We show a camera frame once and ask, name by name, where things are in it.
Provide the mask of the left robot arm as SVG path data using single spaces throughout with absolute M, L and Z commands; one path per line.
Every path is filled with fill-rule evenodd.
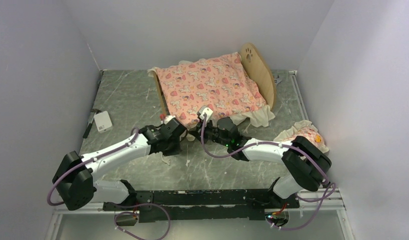
M 132 160 L 156 153 L 174 156 L 181 151 L 181 141 L 187 128 L 175 117 L 168 116 L 160 125 L 134 127 L 128 138 L 109 147 L 79 155 L 72 151 L 63 157 L 47 195 L 50 206 L 65 205 L 75 211 L 90 203 L 106 203 L 132 209 L 137 201 L 137 192 L 124 179 L 102 180 L 109 171 Z M 60 202 L 53 202 L 51 195 L 57 191 Z

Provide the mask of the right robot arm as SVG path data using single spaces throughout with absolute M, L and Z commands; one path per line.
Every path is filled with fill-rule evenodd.
M 242 135 L 228 117 L 219 119 L 216 126 L 212 121 L 200 120 L 189 134 L 200 142 L 207 154 L 205 144 L 210 141 L 226 147 L 227 153 L 221 158 L 283 164 L 288 174 L 277 178 L 269 187 L 268 202 L 275 208 L 301 190 L 315 192 L 321 185 L 330 183 L 327 172 L 332 166 L 331 160 L 304 136 L 282 142 L 259 140 Z

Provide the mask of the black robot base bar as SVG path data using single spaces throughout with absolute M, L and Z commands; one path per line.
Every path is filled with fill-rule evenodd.
M 135 200 L 125 200 L 120 206 L 110 201 L 104 211 L 138 210 L 140 223 L 171 220 L 249 219 L 261 221 L 271 210 L 285 207 L 298 209 L 294 195 L 278 198 L 265 188 L 223 190 L 154 190 L 138 191 Z

